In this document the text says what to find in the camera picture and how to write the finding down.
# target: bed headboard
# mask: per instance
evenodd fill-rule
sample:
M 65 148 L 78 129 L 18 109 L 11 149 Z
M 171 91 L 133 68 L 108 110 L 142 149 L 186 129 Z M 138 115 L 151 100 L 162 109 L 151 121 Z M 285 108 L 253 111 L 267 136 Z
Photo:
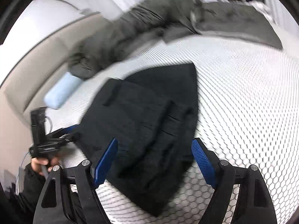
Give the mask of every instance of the bed headboard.
M 16 64 L 2 86 L 23 123 L 30 124 L 31 110 L 45 106 L 45 94 L 67 71 L 65 59 L 73 46 L 107 23 L 100 13 L 80 18 L 44 38 Z

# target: crumpled gray fabric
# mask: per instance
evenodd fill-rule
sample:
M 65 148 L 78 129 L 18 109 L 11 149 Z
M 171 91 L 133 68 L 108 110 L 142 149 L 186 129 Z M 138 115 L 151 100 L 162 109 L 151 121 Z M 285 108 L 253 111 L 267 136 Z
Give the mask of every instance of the crumpled gray fabric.
M 189 19 L 193 5 L 192 0 L 145 0 L 79 43 L 67 59 L 69 71 L 82 79 L 91 78 L 124 60 L 146 40 L 162 36 L 172 24 L 188 28 L 188 34 L 195 33 Z
M 253 6 L 220 1 L 199 2 L 191 13 L 191 21 L 202 35 L 240 38 L 283 48 L 268 20 Z

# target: bed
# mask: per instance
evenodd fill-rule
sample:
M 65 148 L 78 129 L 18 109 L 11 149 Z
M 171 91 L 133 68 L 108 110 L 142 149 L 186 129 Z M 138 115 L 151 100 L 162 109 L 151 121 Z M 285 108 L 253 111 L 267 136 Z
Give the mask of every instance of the bed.
M 81 23 L 91 28 L 87 25 L 89 21 L 94 27 L 99 20 L 104 21 L 100 15 L 93 16 Z M 201 138 L 209 150 L 234 166 L 256 164 L 269 188 L 278 223 L 285 223 L 298 206 L 299 40 L 279 27 L 273 27 L 282 41 L 282 51 L 236 39 L 199 35 L 169 44 L 159 41 L 141 54 L 115 63 L 85 81 L 59 110 L 47 109 L 53 130 L 79 123 L 108 78 L 123 79 L 149 67 L 192 61 L 198 75 L 199 100 L 195 137 Z M 55 68 L 44 70 L 48 74 L 47 80 L 27 82 L 27 88 L 35 88 L 30 94 L 22 91 L 26 77 L 18 78 L 17 85 L 10 83 L 6 87 L 11 107 L 25 124 L 29 122 L 29 111 L 43 106 L 45 92 L 66 71 L 63 58 L 55 59 L 59 61 Z M 67 148 L 71 154 L 64 157 L 63 167 L 76 166 L 85 159 L 74 144 L 70 143 Z M 239 187 L 234 186 L 224 223 L 230 223 L 232 219 L 238 190 Z M 159 217 L 144 212 L 107 181 L 97 189 L 110 220 L 123 224 L 197 223 L 212 193 L 213 189 L 205 183 L 196 163 L 186 172 L 179 191 Z

